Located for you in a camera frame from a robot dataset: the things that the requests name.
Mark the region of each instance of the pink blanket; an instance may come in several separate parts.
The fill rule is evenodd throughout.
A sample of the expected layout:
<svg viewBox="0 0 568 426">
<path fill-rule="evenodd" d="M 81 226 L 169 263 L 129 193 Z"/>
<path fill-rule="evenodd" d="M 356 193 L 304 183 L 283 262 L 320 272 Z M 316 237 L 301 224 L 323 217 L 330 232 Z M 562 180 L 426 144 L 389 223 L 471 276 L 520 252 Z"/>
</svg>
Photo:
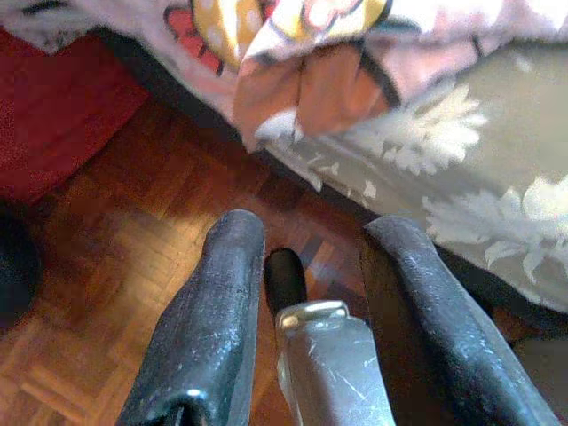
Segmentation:
<svg viewBox="0 0 568 426">
<path fill-rule="evenodd" d="M 0 17 L 12 32 L 45 16 L 11 2 Z M 74 22 L 83 13 L 135 36 L 233 123 L 249 150 L 263 139 L 346 130 L 513 39 L 568 41 L 567 0 L 68 3 L 47 11 L 50 19 L 72 8 Z"/>
</svg>

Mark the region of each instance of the yellow pattern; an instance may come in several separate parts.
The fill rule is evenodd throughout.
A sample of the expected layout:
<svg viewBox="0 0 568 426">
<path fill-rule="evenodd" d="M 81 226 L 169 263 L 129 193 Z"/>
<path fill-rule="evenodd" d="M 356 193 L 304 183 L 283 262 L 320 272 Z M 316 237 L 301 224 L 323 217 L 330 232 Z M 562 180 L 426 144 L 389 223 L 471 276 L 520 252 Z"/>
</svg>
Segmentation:
<svg viewBox="0 0 568 426">
<path fill-rule="evenodd" d="M 238 69 L 262 25 L 258 1 L 193 0 L 193 13 L 195 26 L 209 49 L 225 64 Z"/>
<path fill-rule="evenodd" d="M 278 7 L 271 19 L 277 29 L 297 42 L 313 39 L 320 31 L 307 21 L 307 4 L 322 4 L 329 8 L 350 4 L 349 0 L 282 0 L 286 8 Z M 337 13 L 329 28 L 323 32 L 326 38 L 355 36 L 367 31 L 383 13 L 386 0 L 361 0 L 351 12 Z"/>
</svg>

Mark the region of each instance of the wooden floor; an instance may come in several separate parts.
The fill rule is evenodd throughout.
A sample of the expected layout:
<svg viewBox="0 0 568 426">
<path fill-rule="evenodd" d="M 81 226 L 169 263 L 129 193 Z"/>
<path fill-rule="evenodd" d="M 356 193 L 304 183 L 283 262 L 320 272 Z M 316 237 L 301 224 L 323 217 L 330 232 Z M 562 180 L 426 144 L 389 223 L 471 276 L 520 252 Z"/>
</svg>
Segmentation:
<svg viewBox="0 0 568 426">
<path fill-rule="evenodd" d="M 267 250 L 302 254 L 312 298 L 341 297 L 366 314 L 356 219 L 149 100 L 30 212 L 43 284 L 33 311 L 0 340 L 0 423 L 114 424 L 155 322 L 207 230 L 235 208 L 264 220 Z M 289 425 L 262 298 L 250 424 Z"/>
</svg>

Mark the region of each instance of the gray floral fabric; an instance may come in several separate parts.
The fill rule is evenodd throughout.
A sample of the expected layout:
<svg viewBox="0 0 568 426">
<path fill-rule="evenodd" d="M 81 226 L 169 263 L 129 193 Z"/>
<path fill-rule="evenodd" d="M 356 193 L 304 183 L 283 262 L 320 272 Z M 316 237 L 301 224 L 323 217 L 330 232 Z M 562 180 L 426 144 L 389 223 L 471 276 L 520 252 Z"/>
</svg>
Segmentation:
<svg viewBox="0 0 568 426">
<path fill-rule="evenodd" d="M 512 45 L 384 117 L 269 150 L 568 312 L 567 69 L 565 45 Z"/>
</svg>

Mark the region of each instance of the floral bedspread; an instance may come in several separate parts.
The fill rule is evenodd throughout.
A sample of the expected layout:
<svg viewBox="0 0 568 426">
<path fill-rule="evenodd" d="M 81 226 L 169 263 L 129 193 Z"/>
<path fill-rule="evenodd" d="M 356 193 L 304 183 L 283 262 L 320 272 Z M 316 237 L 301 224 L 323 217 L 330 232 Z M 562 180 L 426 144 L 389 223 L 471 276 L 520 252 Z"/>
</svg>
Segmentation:
<svg viewBox="0 0 568 426">
<path fill-rule="evenodd" d="M 566 69 L 560 47 L 514 45 L 383 117 L 268 149 L 568 312 Z"/>
</svg>

